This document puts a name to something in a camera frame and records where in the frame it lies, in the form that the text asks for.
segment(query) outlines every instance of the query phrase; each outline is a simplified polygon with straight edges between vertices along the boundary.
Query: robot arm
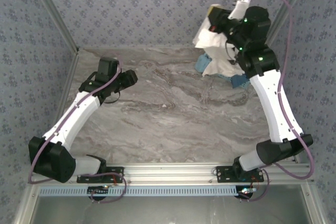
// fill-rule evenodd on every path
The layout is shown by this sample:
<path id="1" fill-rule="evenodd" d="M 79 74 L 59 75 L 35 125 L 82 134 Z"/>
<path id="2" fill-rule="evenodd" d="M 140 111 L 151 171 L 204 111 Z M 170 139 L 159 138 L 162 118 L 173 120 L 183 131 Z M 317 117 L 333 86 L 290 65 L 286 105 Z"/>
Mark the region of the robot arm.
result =
<path id="1" fill-rule="evenodd" d="M 258 143 L 255 150 L 234 160 L 236 178 L 245 181 L 257 168 L 297 155 L 303 147 L 289 129 L 277 98 L 281 73 L 275 53 L 265 44 L 271 24 L 268 12 L 258 6 L 248 7 L 246 0 L 236 1 L 232 12 L 214 6 L 208 13 L 208 19 L 211 24 L 209 31 L 223 33 L 227 43 L 238 49 L 236 62 L 257 91 L 269 126 L 270 140 Z M 281 97 L 293 128 L 306 145 L 310 146 L 313 143 L 312 137 L 303 134 L 282 87 Z"/>
<path id="2" fill-rule="evenodd" d="M 112 81 L 118 69 L 118 61 L 115 59 L 101 58 L 98 71 L 82 83 L 75 100 L 64 113 L 61 119 L 44 134 L 42 138 L 33 137 L 29 142 L 30 161 L 33 162 L 37 152 L 47 139 L 51 141 L 39 156 L 34 167 L 34 172 L 52 178 L 59 182 L 66 182 L 73 175 L 96 174 L 104 172 L 103 159 L 94 156 L 73 158 L 70 154 L 71 145 L 91 114 L 97 110 L 104 100 L 112 92 L 119 93 L 121 90 L 134 85 L 138 78 L 133 70 L 121 72 Z M 92 93 L 101 88 L 109 81 L 107 87 Z"/>

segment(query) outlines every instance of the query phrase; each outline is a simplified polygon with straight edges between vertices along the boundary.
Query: blue floral wallpaper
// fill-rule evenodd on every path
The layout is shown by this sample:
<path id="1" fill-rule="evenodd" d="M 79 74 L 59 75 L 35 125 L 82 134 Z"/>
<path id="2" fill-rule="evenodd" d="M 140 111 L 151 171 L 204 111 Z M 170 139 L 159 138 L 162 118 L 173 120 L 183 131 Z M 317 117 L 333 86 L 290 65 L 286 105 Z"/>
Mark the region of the blue floral wallpaper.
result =
<path id="1" fill-rule="evenodd" d="M 336 223 L 336 0 L 299 0 L 285 90 L 301 127 L 313 135 L 317 186 Z M 283 62 L 288 28 L 272 45 Z"/>
<path id="2" fill-rule="evenodd" d="M 232 0 L 53 0 L 77 46 L 192 45 L 210 4 Z M 274 17 L 275 0 L 259 0 Z"/>
<path id="3" fill-rule="evenodd" d="M 27 184 L 28 141 L 50 127 L 72 60 L 40 0 L 0 0 L 0 223 Z"/>

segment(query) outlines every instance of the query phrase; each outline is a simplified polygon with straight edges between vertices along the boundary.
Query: patterned wallpaper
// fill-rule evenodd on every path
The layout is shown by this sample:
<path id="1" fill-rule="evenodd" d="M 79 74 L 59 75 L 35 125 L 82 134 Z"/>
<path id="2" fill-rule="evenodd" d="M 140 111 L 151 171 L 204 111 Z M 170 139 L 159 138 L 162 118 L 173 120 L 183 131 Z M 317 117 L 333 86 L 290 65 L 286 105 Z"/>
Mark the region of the patterned wallpaper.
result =
<path id="1" fill-rule="evenodd" d="M 39 0 L 0 0 L 0 223 L 27 184 L 28 141 L 50 127 L 72 56 Z"/>
<path id="2" fill-rule="evenodd" d="M 192 45 L 210 4 L 232 0 L 53 0 L 77 46 Z M 259 0 L 274 17 L 275 0 Z"/>
<path id="3" fill-rule="evenodd" d="M 336 223 L 336 0 L 298 0 L 294 7 L 285 90 L 301 127 L 314 137 L 317 186 L 328 219 Z M 272 48 L 285 52 L 284 27 Z"/>

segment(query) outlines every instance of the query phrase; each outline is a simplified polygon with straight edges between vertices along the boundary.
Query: marble surface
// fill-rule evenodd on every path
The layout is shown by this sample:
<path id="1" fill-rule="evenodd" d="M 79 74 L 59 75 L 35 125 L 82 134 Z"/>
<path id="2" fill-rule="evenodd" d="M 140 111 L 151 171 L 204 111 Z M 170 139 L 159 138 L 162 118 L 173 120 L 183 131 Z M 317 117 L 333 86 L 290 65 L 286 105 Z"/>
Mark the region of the marble surface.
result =
<path id="1" fill-rule="evenodd" d="M 114 163 L 232 162 L 269 139 L 268 125 L 252 86 L 232 89 L 219 77 L 194 69 L 199 49 L 79 51 L 67 101 L 97 70 L 99 57 L 118 55 L 133 69 L 136 85 L 115 104 L 103 104 L 75 139 L 73 155 L 93 154 Z"/>

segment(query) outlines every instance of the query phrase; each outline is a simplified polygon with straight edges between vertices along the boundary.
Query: blue cloth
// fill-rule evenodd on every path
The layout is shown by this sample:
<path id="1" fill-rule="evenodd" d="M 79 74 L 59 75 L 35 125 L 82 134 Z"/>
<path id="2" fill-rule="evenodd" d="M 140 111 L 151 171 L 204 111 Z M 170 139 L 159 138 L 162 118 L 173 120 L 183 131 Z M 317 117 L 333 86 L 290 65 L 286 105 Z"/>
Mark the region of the blue cloth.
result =
<path id="1" fill-rule="evenodd" d="M 209 65 L 211 61 L 212 59 L 207 53 L 200 55 L 195 65 L 196 71 L 199 73 L 203 73 L 205 68 Z M 245 89 L 250 84 L 250 81 L 245 74 L 241 76 L 236 74 L 232 77 L 224 76 L 222 74 L 217 74 L 217 76 L 231 82 L 232 88 L 242 87 Z"/>

